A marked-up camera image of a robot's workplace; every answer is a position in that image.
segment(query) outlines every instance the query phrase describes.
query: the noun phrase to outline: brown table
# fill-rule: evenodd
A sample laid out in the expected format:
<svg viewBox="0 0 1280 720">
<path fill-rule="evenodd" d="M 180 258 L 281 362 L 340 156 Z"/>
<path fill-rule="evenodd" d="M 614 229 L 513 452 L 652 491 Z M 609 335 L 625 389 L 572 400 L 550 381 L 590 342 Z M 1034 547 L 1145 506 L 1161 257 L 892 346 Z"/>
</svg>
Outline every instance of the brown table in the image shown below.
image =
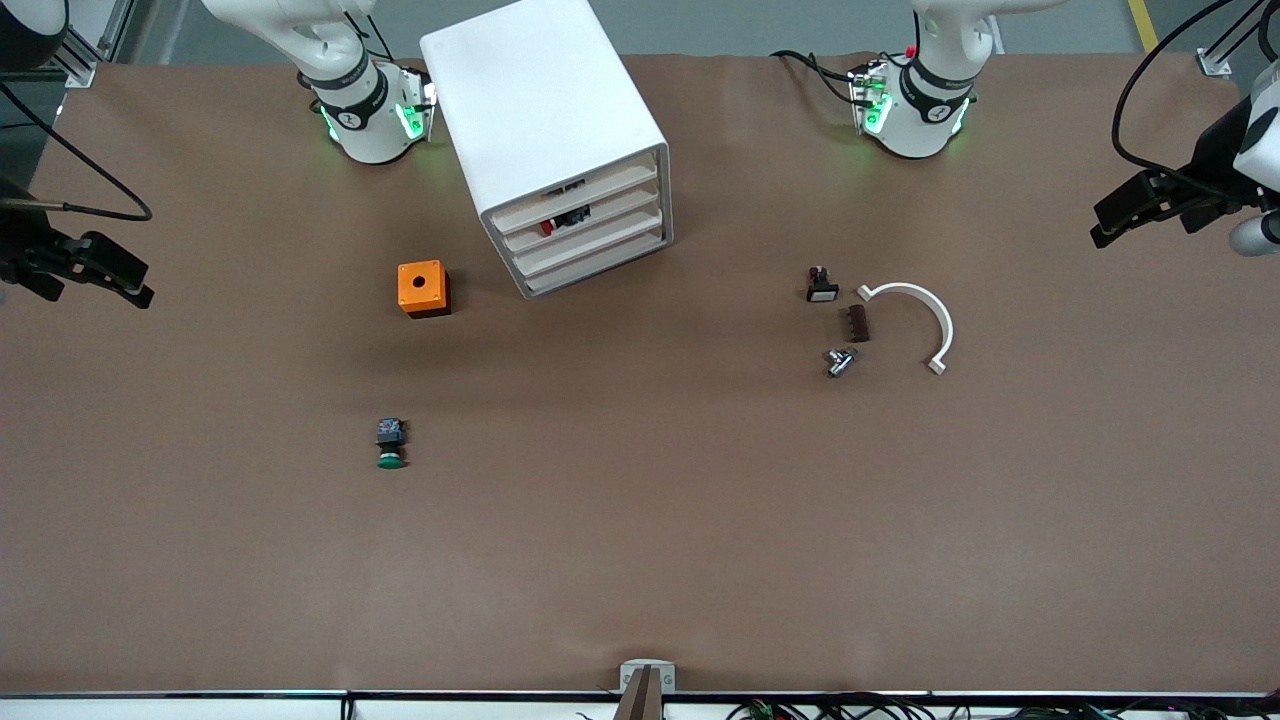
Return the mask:
<svg viewBox="0 0 1280 720">
<path fill-rule="evenodd" d="M 1266 691 L 1280 670 L 1280 266 L 1176 223 L 1097 251 L 1132 56 L 1002 56 L 888 156 L 774 59 L 630 58 L 677 245 L 525 301 L 447 133 L 330 145 L 293 69 L 106 67 L 59 127 L 147 197 L 96 227 L 155 305 L 0 309 L 4 689 Z M 1134 97 L 1180 163 L 1235 99 Z M 37 192 L 124 206 L 60 150 Z M 440 258 L 452 318 L 406 319 Z M 842 379 L 845 287 L 874 301 Z M 378 418 L 412 466 L 375 469 Z"/>
</svg>

